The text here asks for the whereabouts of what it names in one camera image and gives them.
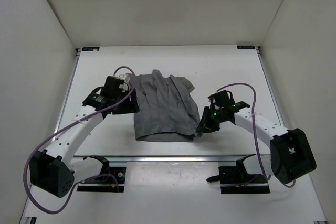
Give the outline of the grey pleated skirt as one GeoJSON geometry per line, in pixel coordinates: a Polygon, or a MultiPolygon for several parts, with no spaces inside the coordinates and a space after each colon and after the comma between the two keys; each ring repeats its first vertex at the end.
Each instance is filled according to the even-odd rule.
{"type": "Polygon", "coordinates": [[[200,115],[191,96],[193,84],[185,77],[151,74],[132,75],[139,112],[134,114],[135,139],[144,142],[192,142],[200,115]]]}

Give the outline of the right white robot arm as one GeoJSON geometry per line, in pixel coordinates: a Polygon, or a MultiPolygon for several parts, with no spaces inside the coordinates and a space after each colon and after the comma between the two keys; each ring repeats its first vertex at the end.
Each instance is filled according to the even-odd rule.
{"type": "Polygon", "coordinates": [[[209,96],[210,105],[203,110],[197,133],[219,131],[220,124],[231,122],[262,141],[270,154],[250,154],[236,161],[231,172],[212,176],[207,182],[229,178],[248,182],[256,175],[275,176],[281,183],[288,184],[317,168],[305,132],[299,128],[290,130],[253,114],[246,102],[235,102],[230,91],[224,90],[209,96]]]}

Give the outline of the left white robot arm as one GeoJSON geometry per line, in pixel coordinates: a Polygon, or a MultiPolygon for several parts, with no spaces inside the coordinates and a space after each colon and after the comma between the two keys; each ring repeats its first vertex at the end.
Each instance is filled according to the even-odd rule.
{"type": "Polygon", "coordinates": [[[109,177],[110,168],[106,158],[93,154],[76,161],[73,157],[92,130],[108,114],[139,111],[130,77],[129,73],[108,76],[104,86],[95,88],[84,99],[74,118],[76,125],[58,135],[43,151],[33,155],[29,162],[33,185],[62,198],[77,182],[90,177],[104,181],[109,177]]]}

